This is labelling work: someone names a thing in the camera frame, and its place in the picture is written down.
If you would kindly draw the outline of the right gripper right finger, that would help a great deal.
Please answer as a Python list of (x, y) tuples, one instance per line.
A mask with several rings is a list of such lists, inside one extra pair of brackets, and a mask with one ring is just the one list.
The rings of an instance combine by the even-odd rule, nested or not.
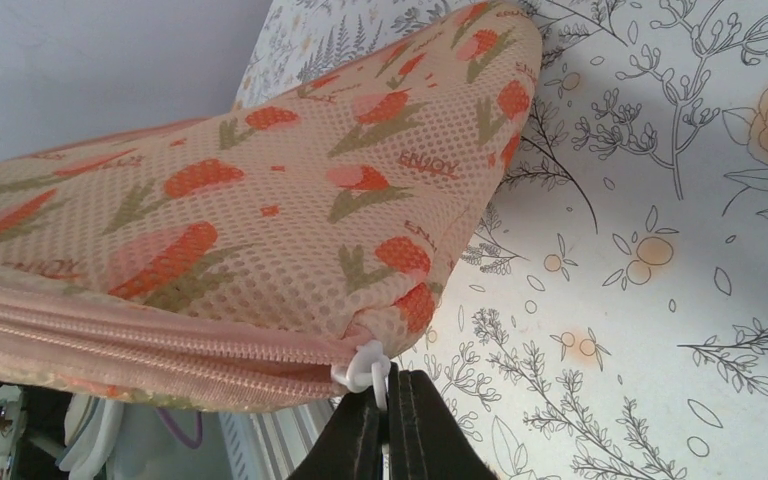
[(388, 375), (389, 477), (495, 480), (428, 374), (392, 365)]

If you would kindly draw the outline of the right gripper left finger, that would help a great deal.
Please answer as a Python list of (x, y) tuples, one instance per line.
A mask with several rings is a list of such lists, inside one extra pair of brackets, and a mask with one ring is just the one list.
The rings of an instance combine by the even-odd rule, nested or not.
[(381, 480), (388, 416), (374, 393), (349, 393), (288, 480)]

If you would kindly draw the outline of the white zipper pull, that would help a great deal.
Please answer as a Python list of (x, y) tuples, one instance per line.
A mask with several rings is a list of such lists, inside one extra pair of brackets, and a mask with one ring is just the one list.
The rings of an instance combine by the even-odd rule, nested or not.
[(381, 412), (387, 412), (391, 367), (390, 358), (384, 354), (383, 344), (371, 340), (356, 348), (347, 366), (332, 366), (330, 375), (333, 381), (350, 393), (360, 394), (372, 389), (375, 405)]

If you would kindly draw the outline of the peach floral mesh laundry bag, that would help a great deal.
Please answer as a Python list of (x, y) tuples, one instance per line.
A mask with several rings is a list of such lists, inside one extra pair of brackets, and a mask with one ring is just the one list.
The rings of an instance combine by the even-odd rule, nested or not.
[(270, 411), (426, 331), (542, 38), (461, 8), (253, 108), (0, 162), (0, 381)]

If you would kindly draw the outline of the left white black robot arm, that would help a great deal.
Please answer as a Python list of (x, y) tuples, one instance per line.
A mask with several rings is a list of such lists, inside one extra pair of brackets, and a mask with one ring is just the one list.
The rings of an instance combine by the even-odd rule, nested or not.
[[(29, 415), (26, 426), (54, 442), (65, 446), (64, 420), (73, 395), (38, 386), (20, 386), (25, 394), (25, 411)], [(12, 422), (1, 416), (0, 433), (5, 433)], [(25, 440), (20, 442), (18, 474), (22, 479), (67, 479), (52, 456)]]

